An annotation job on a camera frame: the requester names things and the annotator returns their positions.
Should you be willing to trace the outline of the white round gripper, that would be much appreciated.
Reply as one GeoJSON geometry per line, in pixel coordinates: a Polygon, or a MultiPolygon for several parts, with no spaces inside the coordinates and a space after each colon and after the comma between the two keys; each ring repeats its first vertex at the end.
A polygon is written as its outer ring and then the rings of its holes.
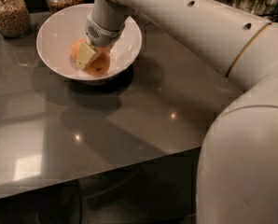
{"type": "Polygon", "coordinates": [[[82,41],[80,43],[76,56],[76,64],[78,67],[85,71],[87,67],[100,55],[100,51],[95,46],[107,47],[114,45],[120,39],[124,28],[125,25],[122,25],[122,27],[117,30],[107,30],[101,27],[91,15],[88,15],[85,25],[85,33],[91,44],[87,41],[82,41]]]}

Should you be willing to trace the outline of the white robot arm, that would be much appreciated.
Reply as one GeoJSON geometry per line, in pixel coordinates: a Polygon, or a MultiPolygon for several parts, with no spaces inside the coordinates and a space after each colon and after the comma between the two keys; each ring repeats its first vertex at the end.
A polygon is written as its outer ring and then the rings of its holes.
{"type": "Polygon", "coordinates": [[[90,41],[138,12],[245,93],[215,120],[197,172],[197,224],[278,224],[278,23],[214,0],[95,0],[90,41]]]}

